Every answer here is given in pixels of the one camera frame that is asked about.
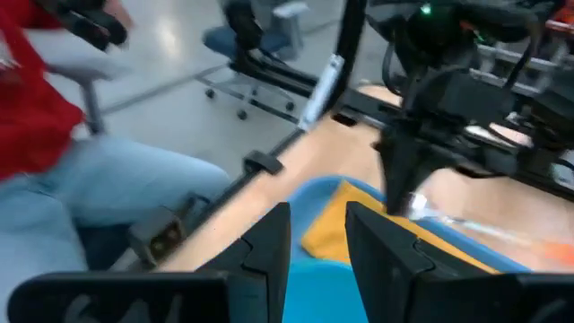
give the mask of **green light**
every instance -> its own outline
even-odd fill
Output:
[[[431,14],[432,13],[432,8],[430,4],[423,4],[421,7],[421,11],[423,14]]]

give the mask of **chair caster wheel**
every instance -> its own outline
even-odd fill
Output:
[[[215,91],[213,89],[205,90],[205,96],[209,99],[213,99],[215,97]]]
[[[239,118],[239,120],[245,120],[248,118],[248,113],[245,110],[239,110],[237,111],[237,118]]]
[[[293,102],[287,103],[287,105],[285,106],[285,109],[287,109],[287,111],[289,111],[289,112],[292,112],[293,110],[295,110],[295,103],[293,103]]]

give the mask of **chair base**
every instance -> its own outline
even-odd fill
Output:
[[[260,90],[265,90],[286,99],[287,103],[285,104],[285,110],[287,112],[293,112],[296,108],[293,98],[287,92],[242,74],[236,74],[229,80],[211,84],[210,87],[205,90],[205,96],[209,99],[215,99],[216,90],[230,93],[235,92],[232,90],[233,87],[247,87],[241,95],[243,106],[247,106],[248,104],[254,105],[254,101],[256,101],[256,96],[260,93]],[[248,113],[244,109],[239,109],[237,117],[240,120],[246,120],[248,118]]]

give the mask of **yellow cloth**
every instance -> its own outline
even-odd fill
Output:
[[[349,182],[342,182],[323,213],[311,224],[301,239],[303,248],[313,257],[350,263],[347,236],[344,229],[345,209],[347,202],[359,202],[369,209],[380,213],[388,220],[416,234],[419,238],[433,244],[435,247],[458,257],[467,263],[475,265],[487,273],[496,274],[497,270],[486,266],[480,261],[466,255],[457,247],[449,244],[434,233],[427,231],[399,216],[383,214],[385,206],[368,193],[356,188]]]

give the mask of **red shirt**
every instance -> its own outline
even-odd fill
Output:
[[[21,80],[0,81],[0,180],[49,169],[70,144],[72,129],[83,121],[82,111],[44,79],[44,63],[22,30],[56,26],[31,0],[0,0],[0,31],[20,65],[14,72]]]

